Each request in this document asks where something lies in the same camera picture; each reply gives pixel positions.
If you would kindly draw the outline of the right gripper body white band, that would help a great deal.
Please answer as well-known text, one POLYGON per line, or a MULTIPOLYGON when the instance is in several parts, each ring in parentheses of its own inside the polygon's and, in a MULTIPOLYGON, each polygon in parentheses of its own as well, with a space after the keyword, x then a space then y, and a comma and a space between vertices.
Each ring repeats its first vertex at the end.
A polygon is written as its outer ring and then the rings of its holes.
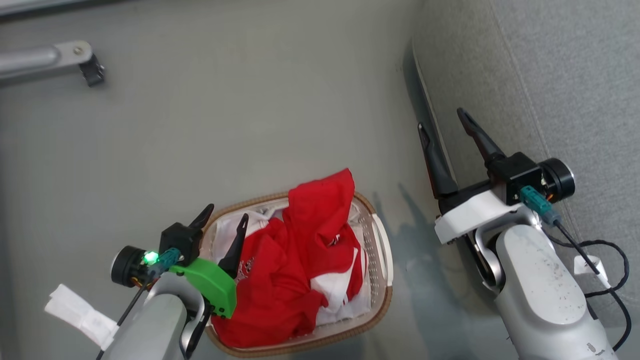
POLYGON ((499 220, 513 221, 515 215, 531 218, 533 226, 548 224, 553 226, 562 217, 553 205, 570 198, 576 191, 576 180, 570 168, 557 158, 537 162, 542 170, 544 191, 531 186, 519 190, 519 202, 505 205, 493 191, 490 180, 459 189, 446 198, 436 198, 439 217, 435 221, 435 233, 441 244, 457 239, 471 242, 471 234, 499 220))

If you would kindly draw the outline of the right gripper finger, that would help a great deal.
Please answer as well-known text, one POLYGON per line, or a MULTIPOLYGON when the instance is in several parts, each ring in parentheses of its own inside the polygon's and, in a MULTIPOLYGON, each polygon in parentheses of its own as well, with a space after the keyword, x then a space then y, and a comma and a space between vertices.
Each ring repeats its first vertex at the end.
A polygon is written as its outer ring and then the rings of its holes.
POLYGON ((466 134, 475 142, 475 145, 477 146, 477 149, 485 163, 491 163, 493 161, 506 158, 505 153, 482 129, 482 127, 478 125, 468 111, 459 107, 456 110, 456 113, 466 134))
POLYGON ((423 122, 418 124, 418 136, 434 198, 449 198, 457 193, 458 185, 451 176, 438 136, 429 123, 423 122))

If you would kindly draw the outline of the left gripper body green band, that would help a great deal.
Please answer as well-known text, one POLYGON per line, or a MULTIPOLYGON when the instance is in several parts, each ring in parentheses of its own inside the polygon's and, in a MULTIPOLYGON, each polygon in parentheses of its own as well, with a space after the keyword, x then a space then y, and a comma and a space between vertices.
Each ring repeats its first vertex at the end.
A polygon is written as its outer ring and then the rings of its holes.
POLYGON ((237 307, 237 285, 219 264, 202 259, 194 251, 190 257, 176 246, 151 251, 125 246, 115 256, 110 267, 112 282, 124 287, 137 287, 139 292, 158 288, 166 274, 186 280, 211 305, 211 312, 230 319, 237 307))

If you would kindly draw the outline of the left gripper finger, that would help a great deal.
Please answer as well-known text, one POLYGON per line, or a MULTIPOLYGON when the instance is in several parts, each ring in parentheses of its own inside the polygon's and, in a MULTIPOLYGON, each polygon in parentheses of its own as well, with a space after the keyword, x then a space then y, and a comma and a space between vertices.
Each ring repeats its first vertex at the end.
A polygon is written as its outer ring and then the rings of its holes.
POLYGON ((196 218, 189 224, 192 229, 202 230, 206 227, 213 211, 215 209, 214 203, 209 203, 206 207, 196 216, 196 218))
POLYGON ((218 267, 233 280, 237 278, 240 261, 242 259, 243 244, 249 225, 249 214, 244 213, 236 228, 236 234, 225 256, 218 262, 218 267))

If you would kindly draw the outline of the red basketball jersey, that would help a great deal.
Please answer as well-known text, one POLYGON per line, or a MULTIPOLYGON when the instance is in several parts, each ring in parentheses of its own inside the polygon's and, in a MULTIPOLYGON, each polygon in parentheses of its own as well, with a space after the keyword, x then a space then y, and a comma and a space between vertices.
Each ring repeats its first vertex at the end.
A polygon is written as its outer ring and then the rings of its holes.
POLYGON ((288 192, 282 219, 246 235, 237 272, 237 307, 211 319, 228 347, 276 346, 312 333, 329 305, 311 279, 334 267, 347 271, 358 241, 348 225, 355 182, 349 169, 288 192))

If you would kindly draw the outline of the white laundry basket brown rim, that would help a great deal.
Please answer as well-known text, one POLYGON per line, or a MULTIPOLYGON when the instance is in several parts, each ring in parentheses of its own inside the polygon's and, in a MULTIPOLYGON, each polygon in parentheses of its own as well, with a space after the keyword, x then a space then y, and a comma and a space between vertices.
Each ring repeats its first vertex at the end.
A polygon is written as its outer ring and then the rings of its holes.
MULTIPOLYGON (((352 319, 318 326, 313 333, 292 338, 281 344, 246 349, 226 346, 218 337, 213 324, 208 322, 205 333, 210 342, 220 351, 236 358, 281 356, 313 351, 342 342, 371 330, 381 322, 386 316, 393 298, 393 253, 382 220, 368 199, 360 193, 355 193, 351 204, 352 208, 357 210, 356 222, 362 227, 365 251, 368 256, 368 273, 371 286, 371 310, 368 313, 352 319)), ((231 214, 241 214, 246 211, 258 212, 270 208, 285 208, 286 205, 288 205, 288 194, 284 192, 252 198, 215 210, 204 227, 205 234, 199 249, 200 257, 206 260, 212 258, 217 224, 223 217, 231 214)))

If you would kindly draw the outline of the grey fabric sofa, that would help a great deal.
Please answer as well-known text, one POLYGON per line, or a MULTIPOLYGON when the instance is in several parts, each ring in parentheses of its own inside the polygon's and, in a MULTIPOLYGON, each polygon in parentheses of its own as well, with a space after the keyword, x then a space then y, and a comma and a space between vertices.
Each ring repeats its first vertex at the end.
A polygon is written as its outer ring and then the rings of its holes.
POLYGON ((573 171, 557 210, 576 240, 626 253, 618 356, 640 360, 640 0, 424 0, 413 56, 458 187, 487 172, 457 109, 506 154, 573 171))

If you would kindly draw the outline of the white cloth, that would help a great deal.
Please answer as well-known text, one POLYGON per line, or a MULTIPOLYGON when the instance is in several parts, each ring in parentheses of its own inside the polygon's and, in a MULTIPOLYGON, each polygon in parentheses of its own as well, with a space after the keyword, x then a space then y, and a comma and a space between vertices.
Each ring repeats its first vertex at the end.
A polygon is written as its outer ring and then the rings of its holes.
MULTIPOLYGON (((236 226, 243 214, 248 214, 247 235, 262 230, 270 219, 283 219, 282 212, 288 207, 286 198, 258 203, 244 209, 220 214, 205 233, 205 255, 215 261, 221 260, 230 249, 236 234, 236 226)), ((350 204, 347 223, 358 244, 354 246, 353 260, 349 269, 338 271, 334 266, 324 275, 311 278, 311 289, 321 292, 328 301, 319 308, 317 326, 333 324, 345 319, 362 316, 371 310, 371 268, 370 253, 374 241, 365 235, 368 212, 356 198, 350 204)))

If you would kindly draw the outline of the white paper tag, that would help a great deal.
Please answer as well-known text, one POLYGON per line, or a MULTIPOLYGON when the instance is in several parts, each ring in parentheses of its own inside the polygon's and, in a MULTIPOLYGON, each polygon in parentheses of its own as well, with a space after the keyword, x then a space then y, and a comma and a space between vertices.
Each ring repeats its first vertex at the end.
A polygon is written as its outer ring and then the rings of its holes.
POLYGON ((109 348, 120 328, 116 321, 94 309, 64 284, 51 292, 45 312, 78 329, 102 351, 109 348))

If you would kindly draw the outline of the black caster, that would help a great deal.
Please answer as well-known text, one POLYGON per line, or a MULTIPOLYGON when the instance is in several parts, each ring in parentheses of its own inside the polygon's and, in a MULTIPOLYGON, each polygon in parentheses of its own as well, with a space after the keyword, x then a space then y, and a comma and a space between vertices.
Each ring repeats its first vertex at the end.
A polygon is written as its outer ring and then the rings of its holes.
POLYGON ((89 88, 105 82, 105 67, 102 66, 96 55, 92 54, 89 60, 78 64, 78 68, 89 88))

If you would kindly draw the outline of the grey partition foot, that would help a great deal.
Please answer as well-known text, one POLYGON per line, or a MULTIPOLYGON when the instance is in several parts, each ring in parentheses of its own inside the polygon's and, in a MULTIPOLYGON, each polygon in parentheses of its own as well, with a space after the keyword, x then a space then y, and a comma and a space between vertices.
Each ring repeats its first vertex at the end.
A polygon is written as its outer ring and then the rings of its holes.
POLYGON ((62 68, 79 68, 79 64, 88 61, 92 55, 92 46, 84 40, 0 51, 0 81, 62 68))

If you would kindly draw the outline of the grey partition bottom rail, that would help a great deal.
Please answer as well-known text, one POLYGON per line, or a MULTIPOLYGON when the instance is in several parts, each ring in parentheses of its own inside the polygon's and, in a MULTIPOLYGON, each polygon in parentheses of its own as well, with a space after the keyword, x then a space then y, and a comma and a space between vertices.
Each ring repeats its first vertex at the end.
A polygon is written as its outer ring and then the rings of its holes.
POLYGON ((74 3, 93 1, 94 0, 0 0, 0 18, 32 10, 48 9, 74 3))

